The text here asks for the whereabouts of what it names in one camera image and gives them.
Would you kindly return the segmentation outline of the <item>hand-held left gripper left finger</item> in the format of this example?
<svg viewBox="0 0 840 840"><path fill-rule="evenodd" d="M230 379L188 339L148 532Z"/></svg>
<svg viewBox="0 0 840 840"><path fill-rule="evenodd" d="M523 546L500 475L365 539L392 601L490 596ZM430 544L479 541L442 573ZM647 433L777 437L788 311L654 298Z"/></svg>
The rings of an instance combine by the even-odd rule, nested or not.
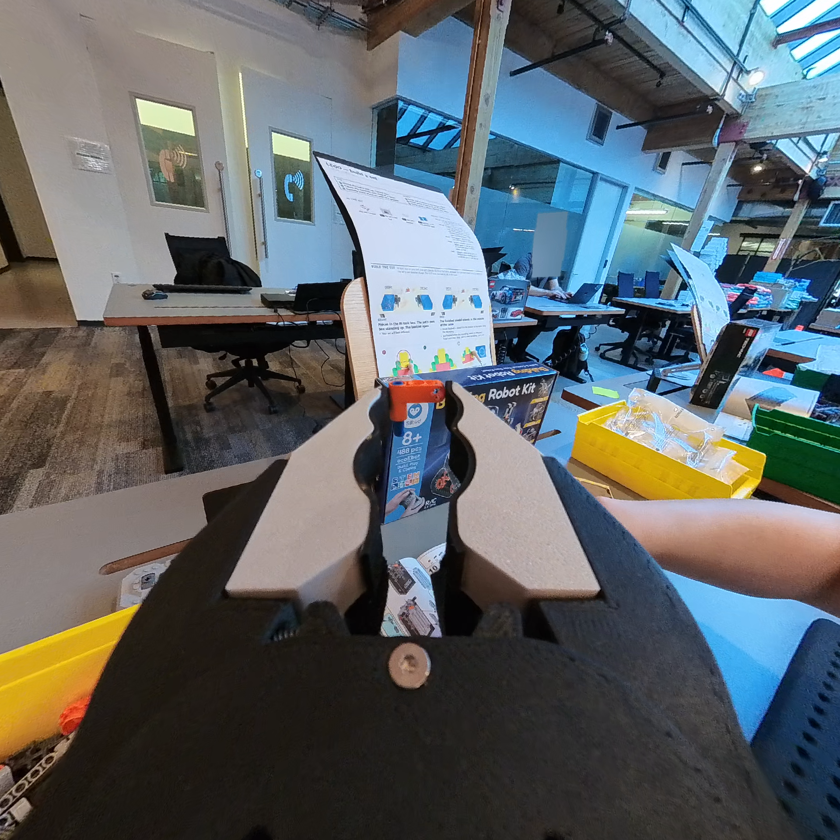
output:
<svg viewBox="0 0 840 840"><path fill-rule="evenodd" d="M373 588L362 561L381 536L376 484L389 403L375 387L287 459L231 574L232 597L280 598L345 613Z"/></svg>

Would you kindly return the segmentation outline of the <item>orange toy connector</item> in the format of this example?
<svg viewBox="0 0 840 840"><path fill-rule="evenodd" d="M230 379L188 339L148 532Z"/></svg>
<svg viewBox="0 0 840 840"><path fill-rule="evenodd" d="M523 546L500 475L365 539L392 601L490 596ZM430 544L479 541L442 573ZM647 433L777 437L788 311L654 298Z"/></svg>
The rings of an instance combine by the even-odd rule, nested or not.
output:
<svg viewBox="0 0 840 840"><path fill-rule="evenodd" d="M390 419L404 423L408 407L413 404L440 403L445 399L445 384L440 380L407 380L397 378L388 385Z"/></svg>

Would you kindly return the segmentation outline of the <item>wood-edged office desk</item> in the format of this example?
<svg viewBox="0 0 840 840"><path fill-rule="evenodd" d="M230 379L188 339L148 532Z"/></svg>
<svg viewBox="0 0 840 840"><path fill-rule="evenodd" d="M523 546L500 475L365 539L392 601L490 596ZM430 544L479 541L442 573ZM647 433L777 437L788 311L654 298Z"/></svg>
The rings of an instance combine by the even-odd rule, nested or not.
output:
<svg viewBox="0 0 840 840"><path fill-rule="evenodd" d="M166 474L183 470L183 457L173 426L170 405L151 327L174 329L204 328L211 324L256 324L290 322L281 327L280 336L286 341L342 339L343 323L338 311L297 314L290 310L273 311L260 302L261 289L249 289L245 300L233 301L233 295L210 295L169 292L167 299L142 299L144 284L115 283L112 285L103 313L107 327L135 327L140 339L143 367L161 430L163 465Z"/></svg>

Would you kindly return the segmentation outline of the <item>grey desk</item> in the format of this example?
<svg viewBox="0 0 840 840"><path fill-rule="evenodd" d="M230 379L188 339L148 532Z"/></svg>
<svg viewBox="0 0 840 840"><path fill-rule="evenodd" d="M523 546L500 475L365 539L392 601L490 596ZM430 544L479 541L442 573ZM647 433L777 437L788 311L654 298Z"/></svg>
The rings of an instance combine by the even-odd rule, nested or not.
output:
<svg viewBox="0 0 840 840"><path fill-rule="evenodd" d="M110 614L119 578L109 562L191 538L203 496L250 482L273 458L212 469L1 517L1 649ZM723 591L668 573L705 635L751 739L807 628L838 619L809 605Z"/></svg>

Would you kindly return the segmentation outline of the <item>blue robot kit box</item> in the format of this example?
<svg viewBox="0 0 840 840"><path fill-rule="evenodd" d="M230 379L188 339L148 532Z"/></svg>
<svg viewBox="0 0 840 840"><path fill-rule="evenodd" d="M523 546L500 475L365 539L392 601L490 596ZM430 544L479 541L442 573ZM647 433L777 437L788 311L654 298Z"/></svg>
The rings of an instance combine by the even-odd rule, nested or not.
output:
<svg viewBox="0 0 840 840"><path fill-rule="evenodd" d="M533 444L557 376L548 366L528 362L416 374L414 379L459 383ZM384 523L449 503L459 489L449 465L449 447L445 402L409 402L406 420L396 425L385 448Z"/></svg>

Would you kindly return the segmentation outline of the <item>building instruction booklet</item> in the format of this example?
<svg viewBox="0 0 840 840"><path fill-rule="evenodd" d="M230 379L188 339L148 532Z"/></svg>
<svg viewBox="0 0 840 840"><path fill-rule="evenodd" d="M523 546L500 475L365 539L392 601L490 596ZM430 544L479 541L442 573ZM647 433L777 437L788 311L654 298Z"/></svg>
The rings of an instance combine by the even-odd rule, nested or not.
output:
<svg viewBox="0 0 840 840"><path fill-rule="evenodd" d="M384 637L441 637L430 574L415 558L387 566L388 589L381 622Z"/></svg>

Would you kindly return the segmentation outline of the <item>pile of clear plastic bags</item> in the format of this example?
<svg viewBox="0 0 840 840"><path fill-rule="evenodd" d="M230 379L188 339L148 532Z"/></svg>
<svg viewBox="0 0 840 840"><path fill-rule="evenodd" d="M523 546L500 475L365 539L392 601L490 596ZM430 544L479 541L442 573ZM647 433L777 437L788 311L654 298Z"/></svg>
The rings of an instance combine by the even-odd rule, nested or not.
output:
<svg viewBox="0 0 840 840"><path fill-rule="evenodd" d="M627 406L604 426L727 483L748 471L736 460L733 450L721 446L722 427L704 421L661 395L639 388L631 391Z"/></svg>

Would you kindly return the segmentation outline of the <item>black docking device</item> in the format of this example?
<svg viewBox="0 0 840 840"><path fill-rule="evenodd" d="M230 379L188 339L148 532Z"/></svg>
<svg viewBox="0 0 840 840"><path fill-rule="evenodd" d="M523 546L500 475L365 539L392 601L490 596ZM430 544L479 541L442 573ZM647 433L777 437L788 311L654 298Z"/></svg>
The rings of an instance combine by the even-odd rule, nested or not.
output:
<svg viewBox="0 0 840 840"><path fill-rule="evenodd" d="M300 283L295 290L264 291L262 305L269 309L286 309L297 314L338 312L345 288L351 280Z"/></svg>

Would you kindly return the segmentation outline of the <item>white instruction sheet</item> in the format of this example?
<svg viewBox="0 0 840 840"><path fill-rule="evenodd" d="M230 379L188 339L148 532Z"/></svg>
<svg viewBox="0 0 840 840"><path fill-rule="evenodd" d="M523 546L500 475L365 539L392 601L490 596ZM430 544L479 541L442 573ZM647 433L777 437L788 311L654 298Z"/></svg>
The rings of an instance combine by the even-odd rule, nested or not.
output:
<svg viewBox="0 0 840 840"><path fill-rule="evenodd" d="M445 194L315 153L364 263L377 372L494 364L487 268Z"/></svg>

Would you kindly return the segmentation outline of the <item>green plastic bin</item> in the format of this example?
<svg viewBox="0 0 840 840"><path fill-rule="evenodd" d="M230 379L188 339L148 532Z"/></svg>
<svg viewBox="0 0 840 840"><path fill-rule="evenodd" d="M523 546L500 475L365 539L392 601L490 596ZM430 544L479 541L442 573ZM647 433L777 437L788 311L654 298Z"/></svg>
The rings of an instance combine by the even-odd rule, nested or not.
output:
<svg viewBox="0 0 840 840"><path fill-rule="evenodd" d="M765 477L839 502L839 426L756 406L748 446L765 453Z"/></svg>

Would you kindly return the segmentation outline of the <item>white paper sheet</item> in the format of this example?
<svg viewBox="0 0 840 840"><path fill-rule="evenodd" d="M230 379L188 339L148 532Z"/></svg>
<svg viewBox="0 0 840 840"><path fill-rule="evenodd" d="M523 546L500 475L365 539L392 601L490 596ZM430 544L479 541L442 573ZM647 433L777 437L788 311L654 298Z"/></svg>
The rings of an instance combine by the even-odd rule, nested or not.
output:
<svg viewBox="0 0 840 840"><path fill-rule="evenodd" d="M705 262L677 245L670 246L668 253L694 298L692 321L698 351L705 356L730 322L726 293Z"/></svg>

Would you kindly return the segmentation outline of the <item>black perforated chair part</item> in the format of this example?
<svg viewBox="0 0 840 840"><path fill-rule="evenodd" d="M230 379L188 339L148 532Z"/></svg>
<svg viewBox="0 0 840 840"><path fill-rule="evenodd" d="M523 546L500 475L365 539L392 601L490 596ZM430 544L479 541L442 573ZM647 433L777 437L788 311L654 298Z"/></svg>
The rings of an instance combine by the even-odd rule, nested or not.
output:
<svg viewBox="0 0 840 840"><path fill-rule="evenodd" d="M839 625L814 621L752 738L802 838L839 838Z"/></svg>

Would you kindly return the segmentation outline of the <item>grey toy beam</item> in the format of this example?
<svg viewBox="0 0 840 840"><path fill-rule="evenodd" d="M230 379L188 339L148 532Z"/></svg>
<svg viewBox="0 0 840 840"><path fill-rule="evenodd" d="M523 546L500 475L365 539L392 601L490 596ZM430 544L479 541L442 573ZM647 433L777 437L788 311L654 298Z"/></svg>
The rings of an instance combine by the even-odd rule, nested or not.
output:
<svg viewBox="0 0 840 840"><path fill-rule="evenodd" d="M75 739L73 732L58 741L57 745L48 752L41 761L22 777L21 780L1 797L1 838L9 838L26 818L33 808L27 798L32 791L42 783L53 771L55 765L68 751Z"/></svg>

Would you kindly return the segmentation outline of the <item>wooden pillar with paper sign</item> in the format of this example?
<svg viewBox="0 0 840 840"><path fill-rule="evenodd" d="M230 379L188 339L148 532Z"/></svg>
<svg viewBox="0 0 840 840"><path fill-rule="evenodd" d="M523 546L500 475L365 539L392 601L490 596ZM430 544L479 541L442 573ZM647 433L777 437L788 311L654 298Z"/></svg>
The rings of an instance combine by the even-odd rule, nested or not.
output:
<svg viewBox="0 0 840 840"><path fill-rule="evenodd" d="M716 148L710 170L688 222L686 233L680 243L682 249L692 250L699 231L710 214L711 204L717 200L721 189L728 182L728 172L737 153L738 145L738 141L733 141L720 143Z"/></svg>

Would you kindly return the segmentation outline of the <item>white door with red sign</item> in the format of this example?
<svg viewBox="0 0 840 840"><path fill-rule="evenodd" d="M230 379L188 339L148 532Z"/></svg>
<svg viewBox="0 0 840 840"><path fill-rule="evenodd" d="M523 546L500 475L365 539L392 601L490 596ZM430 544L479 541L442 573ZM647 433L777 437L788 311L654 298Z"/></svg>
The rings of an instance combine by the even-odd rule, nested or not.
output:
<svg viewBox="0 0 840 840"><path fill-rule="evenodd" d="M216 163L226 163L216 60L125 28L82 20L134 269L152 284L175 276L165 234L225 233Z"/></svg>

